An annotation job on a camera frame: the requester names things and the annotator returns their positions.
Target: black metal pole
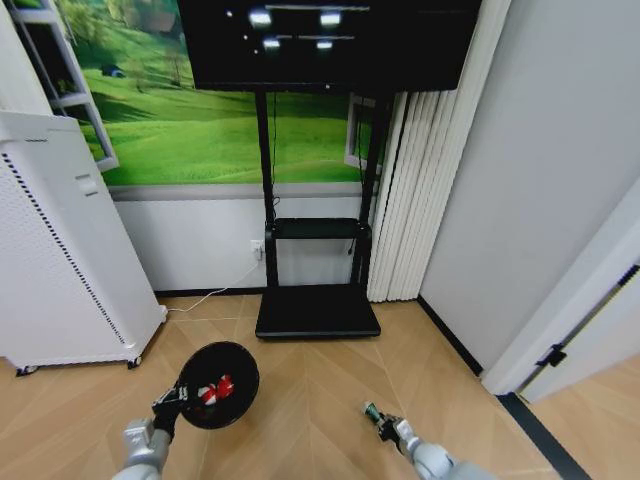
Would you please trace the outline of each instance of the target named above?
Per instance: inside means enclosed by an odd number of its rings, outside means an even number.
[[[351,265],[351,283],[363,284],[367,288],[369,278],[369,261],[371,258],[371,229],[369,227],[369,210],[371,209],[371,198],[373,197],[373,185],[376,181],[376,170],[380,149],[385,132],[389,129],[391,120],[391,108],[389,108],[392,95],[390,93],[376,96],[376,106],[373,110],[373,125],[371,128],[371,139],[369,140],[369,152],[367,154],[367,168],[364,173],[362,185],[362,203],[360,204],[360,228],[369,229],[369,239],[367,236],[358,235],[353,252],[353,264]]]
[[[273,181],[271,178],[271,156],[269,152],[269,117],[267,95],[264,90],[256,91],[256,116],[258,117],[258,141],[260,143],[260,165],[262,167],[262,191],[264,192],[264,249],[267,264],[267,286],[278,286],[278,255],[273,208]]]
[[[271,155],[269,152],[269,117],[267,95],[264,90],[256,91],[256,115],[258,117],[258,141],[260,143],[260,164],[262,166],[262,191],[267,224],[275,220],[273,210],[273,183],[271,179]]]

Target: black baseboard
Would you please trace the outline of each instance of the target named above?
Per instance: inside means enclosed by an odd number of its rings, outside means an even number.
[[[223,292],[215,293],[216,296],[223,295],[256,295],[262,294],[267,287],[246,287],[246,288],[227,288]],[[191,290],[155,290],[156,297],[204,297],[214,290],[220,288],[196,288]]]
[[[424,298],[422,298],[421,295],[418,295],[418,303],[420,304],[422,309],[426,312],[426,314],[429,316],[431,321],[435,324],[435,326],[438,327],[438,330],[440,330],[440,332],[442,332],[445,338],[449,341],[451,346],[456,350],[456,352],[458,352],[458,355],[462,357],[462,359],[465,361],[465,363],[468,365],[471,371],[476,376],[479,376],[483,370],[482,365],[480,365],[480,363],[475,359],[475,357],[471,355],[471,352],[467,350],[467,348],[462,344],[462,342],[458,340],[458,337],[456,337],[455,333],[449,330],[449,327],[447,327],[446,323],[442,321],[442,319],[440,318],[440,315],[438,315],[436,311],[433,308],[431,308],[431,305],[429,305],[427,301]]]

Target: black bowl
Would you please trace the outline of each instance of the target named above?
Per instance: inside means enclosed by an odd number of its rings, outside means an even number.
[[[231,376],[233,393],[205,406],[198,398],[198,389],[210,383],[217,385],[223,375]],[[233,342],[207,345],[194,353],[180,372],[178,384],[187,386],[189,398],[182,415],[198,428],[226,427],[249,409],[259,383],[256,361],[242,345]]]

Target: door hinge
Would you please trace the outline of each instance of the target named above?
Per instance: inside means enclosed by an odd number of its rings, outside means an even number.
[[[561,343],[551,345],[551,351],[542,360],[537,361],[536,365],[539,367],[546,367],[547,365],[557,367],[565,358],[567,358],[567,354],[562,351],[563,348],[564,345]]]

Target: stand base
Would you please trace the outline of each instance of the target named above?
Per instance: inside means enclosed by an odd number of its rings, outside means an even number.
[[[380,335],[380,325],[360,285],[270,287],[262,296],[256,336],[357,338]]]

